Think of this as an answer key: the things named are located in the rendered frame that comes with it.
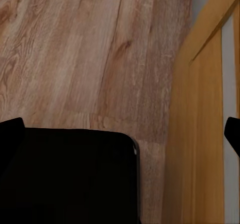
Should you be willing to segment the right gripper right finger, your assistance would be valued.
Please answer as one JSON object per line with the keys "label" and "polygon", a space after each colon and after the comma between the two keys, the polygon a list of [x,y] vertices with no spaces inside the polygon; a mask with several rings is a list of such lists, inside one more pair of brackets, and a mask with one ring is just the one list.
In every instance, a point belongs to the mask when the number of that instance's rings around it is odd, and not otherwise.
{"label": "right gripper right finger", "polygon": [[240,157],[240,119],[229,117],[225,125],[224,135]]}

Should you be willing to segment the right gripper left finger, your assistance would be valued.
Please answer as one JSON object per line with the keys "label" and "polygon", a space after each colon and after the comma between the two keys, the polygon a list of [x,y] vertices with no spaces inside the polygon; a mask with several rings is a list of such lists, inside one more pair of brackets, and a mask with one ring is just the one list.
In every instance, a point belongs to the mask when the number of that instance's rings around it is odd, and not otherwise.
{"label": "right gripper left finger", "polygon": [[26,136],[21,117],[0,123],[0,177]]}

